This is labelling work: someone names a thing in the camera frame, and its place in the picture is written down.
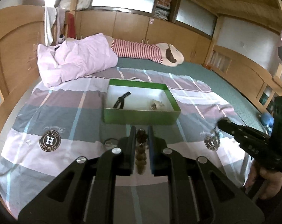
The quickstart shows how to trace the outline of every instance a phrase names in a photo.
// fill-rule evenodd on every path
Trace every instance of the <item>bedsheet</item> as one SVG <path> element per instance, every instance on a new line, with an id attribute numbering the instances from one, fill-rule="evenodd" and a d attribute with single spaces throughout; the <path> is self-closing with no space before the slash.
<path id="1" fill-rule="evenodd" d="M 166 84 L 182 112 L 172 126 L 153 126 L 155 135 L 184 157 L 206 156 L 237 186 L 243 185 L 251 161 L 239 144 L 225 133 L 217 151 L 204 143 L 206 134 L 223 116 L 243 124 L 227 101 L 189 76 L 109 68 L 56 87 L 47 88 L 40 82 L 19 112 L 0 161 L 0 194 L 16 218 L 77 157 L 99 157 L 106 150 L 106 139 L 129 134 L 130 125 L 102 121 L 110 78 Z M 55 149 L 44 151 L 40 139 L 49 130 L 57 132 L 61 140 Z M 153 177 L 148 163 L 142 175 L 135 169 L 131 177 L 116 178 L 114 223 L 169 223 L 168 210 L 167 178 Z"/>

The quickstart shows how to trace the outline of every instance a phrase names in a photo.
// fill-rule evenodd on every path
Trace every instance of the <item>person's hand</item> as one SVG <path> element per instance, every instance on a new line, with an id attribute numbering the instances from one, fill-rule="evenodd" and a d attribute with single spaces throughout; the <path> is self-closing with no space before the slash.
<path id="1" fill-rule="evenodd" d="M 260 175 L 262 178 L 268 180 L 268 185 L 263 193 L 260 194 L 259 198 L 269 199 L 274 197 L 280 191 L 282 187 L 282 173 L 274 172 L 271 170 L 267 170 L 264 167 L 260 167 L 260 165 L 254 161 L 250 173 L 248 175 L 248 180 L 246 181 L 245 187 L 248 188 L 255 183 L 257 176 Z"/>

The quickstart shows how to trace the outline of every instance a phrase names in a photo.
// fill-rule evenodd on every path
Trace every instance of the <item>wooden bed frame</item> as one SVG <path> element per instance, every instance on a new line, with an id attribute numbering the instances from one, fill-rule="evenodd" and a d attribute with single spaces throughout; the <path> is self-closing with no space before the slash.
<path id="1" fill-rule="evenodd" d="M 61 31 L 67 37 L 68 13 Z M 57 31 L 54 24 L 52 34 Z M 44 44 L 44 7 L 13 6 L 0 10 L 0 133 L 23 94 L 39 78 L 37 45 Z"/>
<path id="2" fill-rule="evenodd" d="M 213 55 L 217 54 L 227 57 L 225 65 L 214 66 L 211 64 L 211 58 L 207 65 L 247 97 L 260 112 L 267 111 L 266 108 L 275 93 L 282 96 L 282 80 L 280 79 L 282 65 L 279 65 L 276 74 L 272 76 L 262 66 L 236 51 L 214 45 Z M 272 91 L 266 103 L 262 105 L 259 99 L 267 87 L 270 87 Z"/>

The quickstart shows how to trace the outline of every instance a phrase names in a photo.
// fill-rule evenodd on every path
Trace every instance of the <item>wooden cabinet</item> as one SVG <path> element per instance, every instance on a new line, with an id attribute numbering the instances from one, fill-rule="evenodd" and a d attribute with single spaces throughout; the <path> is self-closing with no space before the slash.
<path id="1" fill-rule="evenodd" d="M 78 39 L 103 33 L 116 39 L 148 44 L 168 43 L 177 48 L 185 61 L 203 64 L 211 40 L 179 25 L 132 13 L 80 11 L 75 26 Z"/>
<path id="2" fill-rule="evenodd" d="M 148 25 L 146 41 L 148 44 L 168 43 L 175 40 L 175 24 L 154 18 L 153 23 Z"/>
<path id="3" fill-rule="evenodd" d="M 81 26 L 78 39 L 97 33 L 113 36 L 116 12 L 114 11 L 82 11 Z"/>
<path id="4" fill-rule="evenodd" d="M 147 16 L 117 12 L 112 37 L 141 43 L 145 41 L 148 23 Z"/>
<path id="5" fill-rule="evenodd" d="M 203 64 L 207 56 L 207 52 L 210 44 L 211 44 L 210 39 L 198 35 L 194 53 L 191 55 L 191 62 L 196 64 Z"/>
<path id="6" fill-rule="evenodd" d="M 173 46 L 183 54 L 185 61 L 192 62 L 191 55 L 195 51 L 199 35 L 178 25 L 175 27 L 175 32 Z"/>

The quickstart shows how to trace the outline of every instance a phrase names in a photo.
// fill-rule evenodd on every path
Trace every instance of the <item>black strap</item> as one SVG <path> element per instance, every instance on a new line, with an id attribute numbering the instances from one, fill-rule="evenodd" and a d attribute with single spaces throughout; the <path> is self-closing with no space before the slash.
<path id="1" fill-rule="evenodd" d="M 118 100 L 116 101 L 116 103 L 114 104 L 114 106 L 113 106 L 113 109 L 117 109 L 117 107 L 118 107 L 118 105 L 120 104 L 120 109 L 123 109 L 123 107 L 124 107 L 124 99 L 127 97 L 127 96 L 129 96 L 129 95 L 131 95 L 131 92 L 127 92 L 127 93 L 125 93 L 124 95 L 122 95 L 121 97 L 119 97 L 118 98 Z"/>

